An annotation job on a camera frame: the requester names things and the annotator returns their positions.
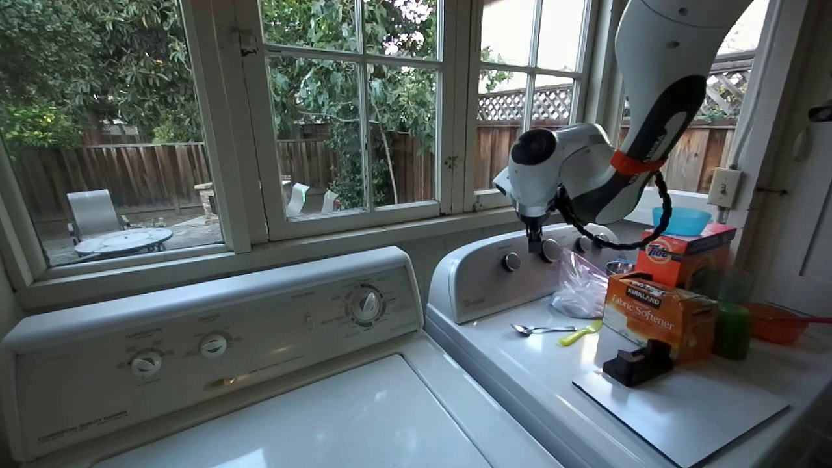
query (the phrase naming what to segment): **wooden fence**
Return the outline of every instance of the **wooden fence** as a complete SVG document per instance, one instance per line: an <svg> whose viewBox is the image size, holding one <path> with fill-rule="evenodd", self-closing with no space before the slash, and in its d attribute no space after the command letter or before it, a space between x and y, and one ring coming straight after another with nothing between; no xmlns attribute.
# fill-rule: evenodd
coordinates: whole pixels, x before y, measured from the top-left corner
<svg viewBox="0 0 832 468"><path fill-rule="evenodd" d="M492 178L507 163L517 139L517 122L484 122L478 130L481 156L475 187L490 187ZM672 162L664 167L674 189L704 193L712 169L725 162L734 127L691 124ZM417 156L412 139L390 139L397 200L434 197L434 160ZM328 141L279 141L280 173L323 193L336 180L336 153ZM200 143L182 147L89 147L75 152L23 152L13 160L29 213L68 215L68 193L109 187L123 212L187 209L198 206L198 183L210 180L208 153Z"/></svg>

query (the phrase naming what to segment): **cardboard box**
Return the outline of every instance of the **cardboard box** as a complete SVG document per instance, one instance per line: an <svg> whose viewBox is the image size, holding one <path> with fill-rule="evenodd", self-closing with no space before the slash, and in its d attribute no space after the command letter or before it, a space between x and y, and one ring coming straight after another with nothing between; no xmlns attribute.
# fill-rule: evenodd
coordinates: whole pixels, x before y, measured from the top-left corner
<svg viewBox="0 0 832 468"><path fill-rule="evenodd" d="M655 284L702 291L707 275L728 269L734 234L734 226L707 223L702 236L659 236L640 251L635 273L647 273Z"/></svg>
<svg viewBox="0 0 832 468"><path fill-rule="evenodd" d="M608 278L603 326L637 345L664 342L676 362L707 360L716 322L707 297L630 275Z"/></svg>

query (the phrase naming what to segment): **washer lid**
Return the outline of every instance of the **washer lid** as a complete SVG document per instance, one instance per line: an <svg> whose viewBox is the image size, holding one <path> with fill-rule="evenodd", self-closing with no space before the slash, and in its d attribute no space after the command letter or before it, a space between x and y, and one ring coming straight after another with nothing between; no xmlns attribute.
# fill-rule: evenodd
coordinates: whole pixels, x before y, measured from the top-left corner
<svg viewBox="0 0 832 468"><path fill-rule="evenodd" d="M403 357L318 379L97 462L114 466L490 466Z"/></svg>

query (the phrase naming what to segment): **plastic bag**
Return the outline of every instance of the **plastic bag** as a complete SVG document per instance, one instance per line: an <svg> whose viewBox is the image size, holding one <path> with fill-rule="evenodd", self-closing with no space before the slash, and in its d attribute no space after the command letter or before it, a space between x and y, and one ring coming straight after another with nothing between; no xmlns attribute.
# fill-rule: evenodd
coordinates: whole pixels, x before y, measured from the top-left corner
<svg viewBox="0 0 832 468"><path fill-rule="evenodd" d="M560 247L555 257L560 284L551 295L551 310L573 317L603 317L605 273L583 256Z"/></svg>

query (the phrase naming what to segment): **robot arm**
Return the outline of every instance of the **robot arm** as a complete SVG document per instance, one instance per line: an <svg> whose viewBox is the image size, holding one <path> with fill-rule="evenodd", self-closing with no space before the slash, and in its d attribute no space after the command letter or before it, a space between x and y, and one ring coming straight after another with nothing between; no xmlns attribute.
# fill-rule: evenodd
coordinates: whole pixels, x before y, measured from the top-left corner
<svg viewBox="0 0 832 468"><path fill-rule="evenodd" d="M538 251L551 212L579 223L611 223L640 200L650 174L695 121L707 70L750 0L630 0L617 63L630 97L630 136L611 148L599 124L529 130L495 184L513 197Z"/></svg>

